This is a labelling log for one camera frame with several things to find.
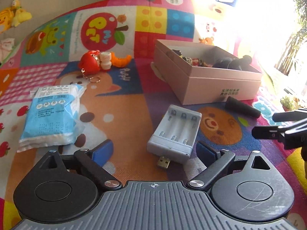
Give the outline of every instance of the black cylinder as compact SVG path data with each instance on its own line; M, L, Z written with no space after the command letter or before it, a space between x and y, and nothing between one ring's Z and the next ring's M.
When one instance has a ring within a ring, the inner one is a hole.
M248 104L245 104L239 100L236 100L233 97L227 98L225 108L230 111L241 113L245 116L249 116L253 118L259 118L261 115L261 112L257 110L256 108L249 106Z

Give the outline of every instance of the red checkered pattern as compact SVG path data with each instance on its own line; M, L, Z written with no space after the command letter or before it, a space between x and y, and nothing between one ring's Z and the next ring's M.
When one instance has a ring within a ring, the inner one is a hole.
M31 101L32 92L39 87L53 85L66 65L67 63L57 63L20 68L4 95L0 97L0 106Z

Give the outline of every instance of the wet wipes package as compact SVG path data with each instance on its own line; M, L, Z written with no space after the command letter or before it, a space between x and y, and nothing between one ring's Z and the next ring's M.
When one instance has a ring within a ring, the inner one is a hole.
M17 152L74 143L84 130L77 120L84 91L77 84L39 88L27 114Z

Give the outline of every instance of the pink box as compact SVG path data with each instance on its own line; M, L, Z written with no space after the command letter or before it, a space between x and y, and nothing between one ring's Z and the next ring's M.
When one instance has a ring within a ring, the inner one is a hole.
M172 49L180 50L183 56L202 59L207 64L214 64L219 58L237 57L216 46L157 40L154 64L182 105L223 102L228 96L238 100L253 99L256 96L262 73L254 67L247 66L242 71L193 67Z

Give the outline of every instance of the yellow plush toy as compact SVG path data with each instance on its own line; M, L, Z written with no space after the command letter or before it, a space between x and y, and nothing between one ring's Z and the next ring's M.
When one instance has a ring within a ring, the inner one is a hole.
M13 17L14 12L10 7L7 7L0 12L0 33L11 27Z
M14 0L12 9L15 11L15 16L12 20L12 26L17 27L20 23L28 21L32 18L31 13L27 12L20 6L19 0Z

